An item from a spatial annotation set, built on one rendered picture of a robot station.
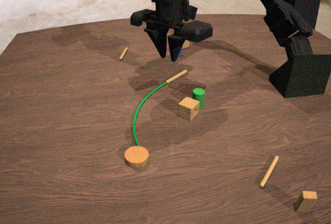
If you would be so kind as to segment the light wooden stick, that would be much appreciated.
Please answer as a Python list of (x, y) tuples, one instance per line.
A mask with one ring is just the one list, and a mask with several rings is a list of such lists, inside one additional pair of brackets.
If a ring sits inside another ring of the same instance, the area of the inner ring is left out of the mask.
[(278, 161), (279, 157), (275, 156), (270, 168), (268, 169), (267, 173), (264, 176), (264, 179), (262, 180), (260, 187), (264, 187), (265, 183), (267, 182), (269, 176), (271, 175), (272, 169), (274, 168), (274, 166), (276, 165), (277, 161)]

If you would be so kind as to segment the round tan wooden disc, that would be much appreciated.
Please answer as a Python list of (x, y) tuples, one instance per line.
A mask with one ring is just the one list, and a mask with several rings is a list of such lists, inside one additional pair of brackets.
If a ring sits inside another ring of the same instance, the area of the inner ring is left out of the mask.
[(132, 168), (142, 168), (149, 162), (149, 151), (144, 147), (130, 147), (124, 154), (125, 163)]

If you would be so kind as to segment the green cylinder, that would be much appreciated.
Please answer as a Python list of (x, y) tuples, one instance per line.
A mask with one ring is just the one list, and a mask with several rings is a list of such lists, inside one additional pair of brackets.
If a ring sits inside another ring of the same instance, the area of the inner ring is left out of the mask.
[(205, 91), (201, 88), (195, 88), (193, 90), (193, 99), (199, 101), (199, 109), (203, 108)]

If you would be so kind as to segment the thin wooden stick with green string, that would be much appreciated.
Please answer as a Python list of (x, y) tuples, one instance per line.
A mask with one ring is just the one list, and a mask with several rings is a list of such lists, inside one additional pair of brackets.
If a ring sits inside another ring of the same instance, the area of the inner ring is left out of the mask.
[(133, 134), (134, 134), (134, 140), (136, 142), (137, 147), (140, 147), (137, 136), (136, 136), (136, 127), (135, 127), (135, 123), (136, 123), (136, 116), (138, 114), (139, 109), (141, 108), (142, 104), (144, 103), (144, 101), (155, 91), (157, 91), (158, 89), (160, 89), (162, 86), (166, 85), (167, 83), (170, 83), (171, 81), (174, 81), (175, 79), (177, 79), (178, 77), (180, 77), (181, 75), (184, 75), (185, 73), (187, 73), (187, 70), (184, 70), (182, 72), (180, 72), (179, 74), (171, 77), (170, 79), (168, 79), (165, 83), (161, 84), (160, 86), (158, 86), (157, 88), (155, 88), (152, 92), (150, 92), (143, 100), (142, 102), (139, 104), (135, 114), (134, 114), (134, 118), (133, 118)]

